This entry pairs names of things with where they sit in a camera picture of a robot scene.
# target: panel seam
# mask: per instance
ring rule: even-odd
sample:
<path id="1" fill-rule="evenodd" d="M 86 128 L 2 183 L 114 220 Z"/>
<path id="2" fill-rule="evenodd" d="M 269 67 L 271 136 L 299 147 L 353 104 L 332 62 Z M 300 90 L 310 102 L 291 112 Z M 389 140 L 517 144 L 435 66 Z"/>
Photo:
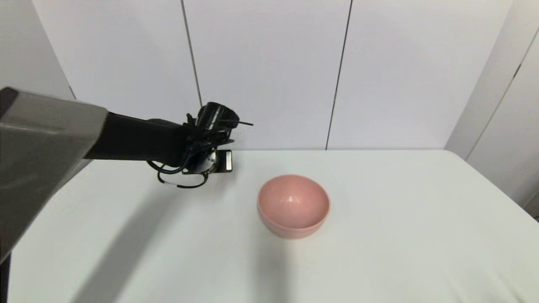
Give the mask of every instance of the panel seam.
<path id="1" fill-rule="evenodd" d="M 346 30 L 344 31 L 344 41 L 343 41 L 342 52 L 341 52 L 341 62 L 339 63 L 339 66 L 338 66 L 337 84 L 335 85 L 335 95 L 333 96 L 333 106 L 331 108 L 331 118 L 329 119 L 328 137 L 326 139 L 326 150 L 328 150 L 328 145 L 329 145 L 329 135 L 331 134 L 331 124 L 333 123 L 333 113 L 335 112 L 335 102 L 337 100 L 338 84 L 339 84 L 339 80 L 341 78 L 342 60 L 343 60 L 343 57 L 344 57 L 344 48 L 346 47 L 346 37 L 348 35 L 348 25 L 350 24 L 350 15 L 352 13 L 352 4 L 353 4 L 353 2 L 354 2 L 354 0 L 350 0 L 350 8 L 348 9 L 348 19 L 346 21 Z"/>
<path id="2" fill-rule="evenodd" d="M 183 0 L 181 0 L 181 3 L 182 3 L 183 23 L 185 24 L 185 33 L 187 34 L 187 42 L 189 44 L 189 53 L 191 54 L 191 63 L 193 64 L 193 73 L 195 74 L 195 83 L 197 85 L 198 103 L 202 107 L 201 89 L 200 89 L 200 86 L 198 85 L 197 67 L 195 65 L 195 55 L 193 54 L 193 46 L 191 44 L 191 35 L 189 34 L 189 26 L 187 25 L 187 15 L 185 14 L 185 4 L 183 3 Z"/>

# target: black cable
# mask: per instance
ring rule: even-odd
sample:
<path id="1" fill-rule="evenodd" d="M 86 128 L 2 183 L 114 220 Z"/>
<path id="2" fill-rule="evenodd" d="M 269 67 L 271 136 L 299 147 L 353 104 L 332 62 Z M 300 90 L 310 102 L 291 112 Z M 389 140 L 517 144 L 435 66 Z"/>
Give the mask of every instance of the black cable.
<path id="1" fill-rule="evenodd" d="M 171 185 L 175 185 L 176 187 L 178 188 L 185 188 L 185 189 L 190 189 L 190 188 L 197 188 L 197 187 L 201 187 L 203 186 L 204 184 L 206 184 L 206 182 L 208 181 L 208 173 L 204 172 L 204 173 L 201 173 L 201 174 L 193 174 L 193 175 L 202 175 L 204 177 L 204 181 L 202 181 L 202 183 L 200 184 L 197 184 L 197 185 L 180 185 L 180 184 L 173 184 L 173 183 L 170 183 L 170 182 L 167 182 L 165 180 L 163 180 L 163 178 L 161 178 L 161 172 L 158 171 L 157 172 L 157 179 L 159 180 L 159 182 L 163 183 L 163 184 L 171 184 Z"/>
<path id="2" fill-rule="evenodd" d="M 157 166 L 153 161 L 146 161 L 153 169 L 157 170 L 159 173 L 167 174 L 167 175 L 173 175 L 177 174 L 180 171 L 182 171 L 185 166 L 187 166 L 187 163 L 189 162 L 189 159 L 191 158 L 191 155 L 187 155 L 185 160 L 183 161 L 183 164 L 176 168 L 176 169 L 164 169 L 165 164 L 163 164 L 161 167 Z"/>
<path id="3" fill-rule="evenodd" d="M 244 125 L 249 125 L 249 126 L 254 126 L 253 123 L 249 123 L 249 122 L 241 122 L 241 121 L 234 121 L 234 120 L 219 120 L 219 121 L 215 121 L 215 122 L 212 122 L 210 123 L 207 127 L 210 127 L 216 123 L 219 123 L 219 122 L 234 122 L 234 123 L 239 123 L 239 124 L 244 124 Z"/>

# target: table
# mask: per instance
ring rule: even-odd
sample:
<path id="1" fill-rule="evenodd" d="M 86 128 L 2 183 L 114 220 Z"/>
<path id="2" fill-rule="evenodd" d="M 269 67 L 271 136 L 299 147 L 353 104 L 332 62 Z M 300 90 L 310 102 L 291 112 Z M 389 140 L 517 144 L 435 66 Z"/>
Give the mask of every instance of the table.
<path id="1" fill-rule="evenodd" d="M 282 174 L 332 200 L 308 238 L 258 217 L 258 190 Z M 539 302 L 538 239 L 442 150 L 235 151 L 233 173 L 192 190 L 142 162 L 94 161 L 14 249 L 8 302 Z"/>

